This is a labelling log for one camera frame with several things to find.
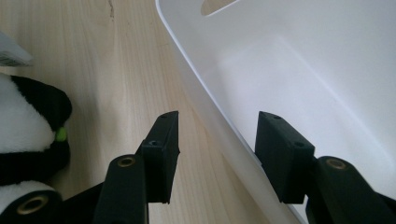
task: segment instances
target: black fabric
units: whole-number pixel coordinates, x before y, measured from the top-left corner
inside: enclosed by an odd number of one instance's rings
[[[41,209],[30,214],[21,215],[18,208],[33,199],[34,197],[45,197],[48,201]],[[21,196],[11,203],[2,214],[0,214],[0,223],[5,224],[55,224],[62,223],[61,217],[62,198],[59,193],[53,190],[38,190]]]
[[[63,91],[27,77],[11,76],[11,80],[54,132],[64,126],[72,113],[72,105]]]
[[[0,154],[0,186],[23,180],[44,182],[63,169],[69,160],[67,141],[54,142],[44,152]]]

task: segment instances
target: light wood surface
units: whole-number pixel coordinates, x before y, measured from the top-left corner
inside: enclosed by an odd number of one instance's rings
[[[191,110],[154,0],[0,0],[0,30],[35,57],[0,72],[72,101],[71,162],[51,181],[64,199],[102,182],[112,159],[134,153],[159,115],[178,110],[172,199],[150,205],[150,223],[267,222]]]

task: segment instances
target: black plastic arm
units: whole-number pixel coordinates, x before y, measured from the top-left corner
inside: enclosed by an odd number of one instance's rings
[[[136,151],[145,161],[148,203],[170,203],[180,153],[177,118],[177,112],[159,116]]]
[[[396,223],[395,201],[349,162],[314,157],[314,146],[280,116],[260,112],[255,154],[282,203],[303,203],[312,223]]]
[[[126,155],[110,163],[93,223],[149,223],[145,162],[142,157]]]

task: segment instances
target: white fabric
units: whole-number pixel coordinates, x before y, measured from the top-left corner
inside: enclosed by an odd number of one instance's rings
[[[0,73],[0,153],[43,151],[55,133],[18,91],[11,77]]]

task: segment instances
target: screw hole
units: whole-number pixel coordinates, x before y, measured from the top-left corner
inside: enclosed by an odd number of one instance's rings
[[[328,159],[326,160],[326,163],[337,170],[344,170],[345,168],[347,168],[345,163],[336,159]]]
[[[119,160],[118,165],[119,167],[128,167],[133,165],[136,160],[132,157],[125,157]]]
[[[305,146],[304,143],[301,143],[301,142],[295,142],[294,145],[297,146],[297,147],[304,147]]]
[[[150,141],[148,142],[150,145],[152,146],[158,146],[158,142],[157,141]]]
[[[47,202],[49,201],[49,198],[46,195],[39,195],[35,196],[34,198],[29,199],[28,201],[24,202],[21,204],[17,212],[20,215],[29,215],[32,214],[41,208],[43,208]]]

